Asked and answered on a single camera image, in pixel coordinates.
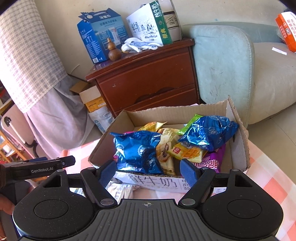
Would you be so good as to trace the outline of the person's left hand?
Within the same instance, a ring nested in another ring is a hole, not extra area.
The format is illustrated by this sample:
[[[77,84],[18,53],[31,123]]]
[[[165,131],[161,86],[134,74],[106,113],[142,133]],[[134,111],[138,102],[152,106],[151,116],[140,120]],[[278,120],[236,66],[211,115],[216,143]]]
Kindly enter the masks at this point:
[[[14,208],[15,208],[15,205],[7,197],[5,197],[1,194],[0,195],[0,210],[8,215],[12,215]],[[1,240],[6,238],[6,234],[4,232],[2,222],[0,222],[0,236],[1,236]]]

